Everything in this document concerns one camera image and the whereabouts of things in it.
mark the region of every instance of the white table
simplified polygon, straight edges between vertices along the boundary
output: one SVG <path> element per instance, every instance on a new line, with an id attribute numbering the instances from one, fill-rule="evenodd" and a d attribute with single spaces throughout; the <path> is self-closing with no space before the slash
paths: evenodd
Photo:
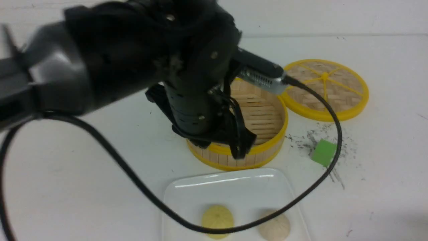
<path id="1" fill-rule="evenodd" d="M 369 86 L 364 112 L 342 124 L 347 154 L 337 176 L 299 204 L 313 241 L 426 240 L 428 37 L 253 38 L 241 46 L 284 65 L 305 58 L 339 62 Z M 299 194 L 324 172 L 309 150 L 298 148 L 311 144 L 301 136 L 335 131 L 288 113 L 292 140 L 267 167 L 283 171 Z M 218 172 L 192 156 L 144 93 L 84 119 L 159 197 L 173 180 Z M 23 128 L 8 158 L 6 199 L 19 241 L 160 240 L 159 210 L 97 143 L 68 124 L 44 120 Z"/>

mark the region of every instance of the green cube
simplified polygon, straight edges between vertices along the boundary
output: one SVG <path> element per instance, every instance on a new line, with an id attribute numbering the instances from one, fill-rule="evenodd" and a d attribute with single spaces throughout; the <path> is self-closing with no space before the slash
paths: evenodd
<path id="1" fill-rule="evenodd" d="M 328 167 L 336 152 L 337 145 L 321 139 L 315 147 L 311 159 L 325 167 Z"/>

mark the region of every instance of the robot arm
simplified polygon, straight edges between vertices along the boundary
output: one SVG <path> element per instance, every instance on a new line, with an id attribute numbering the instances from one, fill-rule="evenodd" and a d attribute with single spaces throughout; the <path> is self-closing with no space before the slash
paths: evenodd
<path id="1" fill-rule="evenodd" d="M 202 148 L 229 144 L 239 159 L 256 135 L 239 106 L 229 111 L 229 85 L 239 76 L 276 94 L 285 88 L 280 66 L 238 48 L 241 33 L 215 0 L 74 7 L 22 51 L 4 33 L 10 54 L 0 60 L 0 130 L 44 111 L 84 115 L 149 87 L 148 99 L 177 134 Z"/>

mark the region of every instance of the woven bamboo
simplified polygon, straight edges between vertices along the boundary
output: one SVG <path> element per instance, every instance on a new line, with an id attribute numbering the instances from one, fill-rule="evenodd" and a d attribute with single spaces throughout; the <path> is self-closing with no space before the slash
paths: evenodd
<path id="1" fill-rule="evenodd" d="M 227 145 L 211 144 L 203 150 L 187 142 L 203 163 L 217 169 L 234 171 L 265 165 L 279 152 L 285 137 L 288 116 L 281 98 L 244 81 L 234 81 L 231 95 L 238 101 L 245 126 L 257 135 L 255 146 L 241 160 L 235 160 Z"/>
<path id="2" fill-rule="evenodd" d="M 286 70 L 288 75 L 323 96 L 342 121 L 358 115 L 369 99 L 369 90 L 363 79 L 338 63 L 301 60 L 291 63 Z M 331 121 L 323 104 L 306 91 L 289 87 L 282 96 L 287 106 L 296 113 L 319 121 Z"/>

